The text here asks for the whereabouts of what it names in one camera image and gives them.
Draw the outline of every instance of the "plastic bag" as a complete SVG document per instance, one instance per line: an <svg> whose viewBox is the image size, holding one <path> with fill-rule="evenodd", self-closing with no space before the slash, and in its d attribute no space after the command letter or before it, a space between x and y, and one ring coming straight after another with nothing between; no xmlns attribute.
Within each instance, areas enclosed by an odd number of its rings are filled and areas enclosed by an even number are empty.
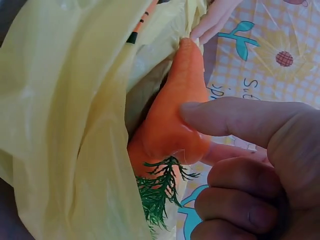
<svg viewBox="0 0 320 240"><path fill-rule="evenodd" d="M163 3L126 43L150 3L28 0L0 48L0 177L37 240L151 239L126 149L126 94L144 91L143 106L156 89L133 86L166 74L206 5ZM158 239L175 239L176 207L168 213Z"/></svg>

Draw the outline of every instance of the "fingernail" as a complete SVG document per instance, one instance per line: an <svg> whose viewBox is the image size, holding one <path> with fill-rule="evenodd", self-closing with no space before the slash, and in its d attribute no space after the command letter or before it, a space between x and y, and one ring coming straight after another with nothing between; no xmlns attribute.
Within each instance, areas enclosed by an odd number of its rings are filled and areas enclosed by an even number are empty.
<svg viewBox="0 0 320 240"><path fill-rule="evenodd" d="M272 206L255 205L249 213L248 219L258 229L269 230L277 218L277 211Z"/></svg>
<svg viewBox="0 0 320 240"><path fill-rule="evenodd" d="M276 174L264 171L258 177L258 185L265 192L266 196L274 196L281 188L280 180Z"/></svg>

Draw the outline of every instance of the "cartoon character print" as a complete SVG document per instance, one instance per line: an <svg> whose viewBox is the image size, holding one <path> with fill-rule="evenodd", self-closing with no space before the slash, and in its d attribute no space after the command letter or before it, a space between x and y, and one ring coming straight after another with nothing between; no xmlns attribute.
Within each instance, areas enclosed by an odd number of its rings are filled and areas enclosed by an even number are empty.
<svg viewBox="0 0 320 240"><path fill-rule="evenodd" d="M284 2L288 4L293 4L293 5L302 5L305 8L308 7L308 2L307 0L283 0Z"/></svg>
<svg viewBox="0 0 320 240"><path fill-rule="evenodd" d="M185 214L186 218L183 226L183 235L185 240L190 240L190 236L195 227L202 222L201 218L198 216L196 210L192 207L186 206L188 203L195 201L200 192L206 188L208 185L201 185L197 187L188 197L181 201L182 207L178 209L178 213Z"/></svg>

